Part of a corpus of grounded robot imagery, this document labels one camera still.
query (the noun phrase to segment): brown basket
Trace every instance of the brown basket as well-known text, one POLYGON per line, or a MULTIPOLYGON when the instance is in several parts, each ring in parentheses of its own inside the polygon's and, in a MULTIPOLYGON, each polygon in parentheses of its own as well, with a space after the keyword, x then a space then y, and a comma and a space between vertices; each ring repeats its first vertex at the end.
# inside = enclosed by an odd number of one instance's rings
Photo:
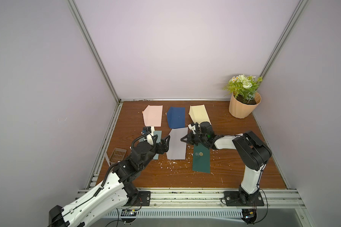
POLYGON ((122 161, 124 159, 126 153, 126 149, 115 148, 110 156, 110 164, 118 163, 118 161, 122 161))

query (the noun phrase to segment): potted plant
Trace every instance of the potted plant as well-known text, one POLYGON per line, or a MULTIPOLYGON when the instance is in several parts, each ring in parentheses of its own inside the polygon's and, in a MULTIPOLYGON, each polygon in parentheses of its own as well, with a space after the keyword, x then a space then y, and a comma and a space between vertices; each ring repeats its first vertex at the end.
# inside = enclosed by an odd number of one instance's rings
POLYGON ((257 93, 262 77, 238 75, 229 80, 224 90, 232 93, 229 112, 237 118, 247 117, 260 103, 261 97, 257 93))

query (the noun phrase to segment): wooden tabletop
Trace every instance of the wooden tabletop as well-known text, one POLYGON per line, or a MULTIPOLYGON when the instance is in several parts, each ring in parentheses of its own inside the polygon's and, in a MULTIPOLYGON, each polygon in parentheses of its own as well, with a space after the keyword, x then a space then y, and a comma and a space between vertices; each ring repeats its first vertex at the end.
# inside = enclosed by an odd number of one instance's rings
MULTIPOLYGON (((165 113, 170 107, 186 107, 186 125, 192 123, 188 115, 189 106, 205 105, 216 135, 233 135, 252 130, 263 139, 254 117, 250 114, 244 119, 233 117, 228 101, 132 101, 124 102, 112 135, 107 154, 110 157, 114 148, 127 150, 130 154, 131 142, 141 135, 144 127, 142 111, 148 105, 163 105, 162 125, 155 130, 162 131, 162 138, 171 129, 165 113)), ((166 154, 159 160, 152 160, 133 181, 136 187, 199 187, 199 188, 238 188, 244 176, 245 165, 238 152, 232 149, 210 150, 211 173, 192 171, 193 146, 187 145, 185 160, 168 160, 166 154)), ((109 165, 104 161, 97 183, 104 179, 109 165)), ((275 166, 273 158, 264 170, 260 181, 261 188, 286 188, 275 166)))

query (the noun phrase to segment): blue paper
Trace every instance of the blue paper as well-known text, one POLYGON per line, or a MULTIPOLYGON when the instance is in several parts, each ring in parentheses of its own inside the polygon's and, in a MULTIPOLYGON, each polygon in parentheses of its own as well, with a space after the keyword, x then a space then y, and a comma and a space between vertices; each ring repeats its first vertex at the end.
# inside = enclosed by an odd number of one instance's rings
POLYGON ((171 129, 184 128, 186 126, 186 108, 170 107, 167 112, 167 120, 171 129))

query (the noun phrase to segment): soil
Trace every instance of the soil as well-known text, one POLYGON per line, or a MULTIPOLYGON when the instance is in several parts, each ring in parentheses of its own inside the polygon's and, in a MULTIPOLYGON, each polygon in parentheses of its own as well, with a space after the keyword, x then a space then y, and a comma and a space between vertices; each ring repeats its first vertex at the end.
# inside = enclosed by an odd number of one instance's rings
MULTIPOLYGON (((238 95, 236 97, 236 100, 241 102, 241 103, 244 103, 244 98, 242 97, 242 95, 238 95)), ((256 101, 255 101, 255 99, 253 99, 253 100, 250 100, 249 102, 244 103, 244 104, 246 104, 246 105, 256 105, 256 101)))

